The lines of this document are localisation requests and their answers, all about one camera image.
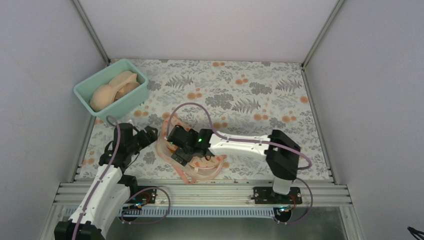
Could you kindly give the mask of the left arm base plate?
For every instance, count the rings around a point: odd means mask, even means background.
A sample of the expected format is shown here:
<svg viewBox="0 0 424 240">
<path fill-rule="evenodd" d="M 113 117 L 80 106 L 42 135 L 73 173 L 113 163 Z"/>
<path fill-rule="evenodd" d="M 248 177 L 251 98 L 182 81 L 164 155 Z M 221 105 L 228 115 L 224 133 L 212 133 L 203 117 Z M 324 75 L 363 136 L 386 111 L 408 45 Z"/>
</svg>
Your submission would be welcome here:
<svg viewBox="0 0 424 240">
<path fill-rule="evenodd" d="M 137 186 L 130 191 L 130 197 L 126 203 L 128 204 L 154 204 L 157 196 L 156 186 Z"/>
</svg>

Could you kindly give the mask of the teal plastic bin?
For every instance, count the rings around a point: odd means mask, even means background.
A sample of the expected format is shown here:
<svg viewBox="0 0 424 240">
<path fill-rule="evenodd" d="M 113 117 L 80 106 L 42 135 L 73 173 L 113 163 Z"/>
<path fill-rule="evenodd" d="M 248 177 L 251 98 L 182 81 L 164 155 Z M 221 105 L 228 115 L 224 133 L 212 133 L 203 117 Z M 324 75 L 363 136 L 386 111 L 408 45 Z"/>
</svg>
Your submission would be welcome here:
<svg viewBox="0 0 424 240">
<path fill-rule="evenodd" d="M 149 79 L 130 60 L 120 59 L 74 86 L 73 92 L 93 116 L 120 119 L 149 97 Z"/>
</svg>

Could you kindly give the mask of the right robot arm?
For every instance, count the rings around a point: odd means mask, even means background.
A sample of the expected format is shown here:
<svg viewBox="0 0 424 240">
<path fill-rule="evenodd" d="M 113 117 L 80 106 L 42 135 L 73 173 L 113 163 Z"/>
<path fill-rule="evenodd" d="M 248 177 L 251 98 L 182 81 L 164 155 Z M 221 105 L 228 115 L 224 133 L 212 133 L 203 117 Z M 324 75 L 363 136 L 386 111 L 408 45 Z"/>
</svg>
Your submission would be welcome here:
<svg viewBox="0 0 424 240">
<path fill-rule="evenodd" d="M 272 200 L 282 204 L 290 197 L 292 182 L 297 178 L 301 148 L 280 130 L 273 130 L 269 135 L 244 136 L 212 129 L 186 130 L 176 125 L 165 139 L 176 146 L 172 158 L 183 166 L 194 157 L 209 160 L 222 155 L 265 161 L 273 174 Z"/>
</svg>

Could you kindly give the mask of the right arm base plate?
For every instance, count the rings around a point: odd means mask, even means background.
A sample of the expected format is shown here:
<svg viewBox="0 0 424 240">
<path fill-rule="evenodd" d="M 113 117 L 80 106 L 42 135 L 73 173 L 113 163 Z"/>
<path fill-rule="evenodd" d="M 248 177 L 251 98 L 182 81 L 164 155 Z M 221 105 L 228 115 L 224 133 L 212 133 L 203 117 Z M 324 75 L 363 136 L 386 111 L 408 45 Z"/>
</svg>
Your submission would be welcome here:
<svg viewBox="0 0 424 240">
<path fill-rule="evenodd" d="M 303 203 L 299 187 L 290 187 L 288 194 L 275 193 L 272 187 L 254 187 L 251 197 L 258 205 L 299 205 Z"/>
</svg>

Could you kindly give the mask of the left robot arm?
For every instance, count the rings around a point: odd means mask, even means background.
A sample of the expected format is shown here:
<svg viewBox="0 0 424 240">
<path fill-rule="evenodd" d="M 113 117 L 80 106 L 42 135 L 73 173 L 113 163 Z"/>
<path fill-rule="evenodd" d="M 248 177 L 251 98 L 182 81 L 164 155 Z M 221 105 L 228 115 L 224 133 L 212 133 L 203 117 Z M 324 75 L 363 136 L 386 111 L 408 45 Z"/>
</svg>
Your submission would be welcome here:
<svg viewBox="0 0 424 240">
<path fill-rule="evenodd" d="M 125 170 L 134 155 L 157 139 L 158 129 L 151 126 L 138 130 L 124 122 L 115 127 L 89 190 L 69 219 L 57 223 L 54 239 L 104 240 L 122 205 L 139 197 L 136 177 L 126 175 Z"/>
</svg>

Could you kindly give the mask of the pink mesh laundry bag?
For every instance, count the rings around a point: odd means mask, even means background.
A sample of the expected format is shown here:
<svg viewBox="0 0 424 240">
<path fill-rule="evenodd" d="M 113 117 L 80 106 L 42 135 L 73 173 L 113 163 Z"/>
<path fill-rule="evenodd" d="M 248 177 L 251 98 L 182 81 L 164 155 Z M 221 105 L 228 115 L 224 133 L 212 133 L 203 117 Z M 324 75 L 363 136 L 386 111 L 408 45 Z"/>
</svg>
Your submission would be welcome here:
<svg viewBox="0 0 424 240">
<path fill-rule="evenodd" d="M 171 164 L 175 172 L 186 184 L 194 184 L 196 181 L 213 180 L 222 171 L 227 156 L 216 155 L 207 158 L 195 156 L 185 166 L 179 164 L 177 161 L 172 159 L 172 154 L 174 154 L 177 150 L 177 146 L 165 140 L 165 136 L 168 133 L 167 126 L 169 122 L 171 122 L 170 129 L 176 125 L 182 126 L 187 131 L 192 129 L 187 123 L 181 121 L 178 117 L 170 117 L 170 113 L 168 112 L 161 126 L 160 136 L 156 142 L 156 152 L 158 156 L 166 163 Z"/>
</svg>

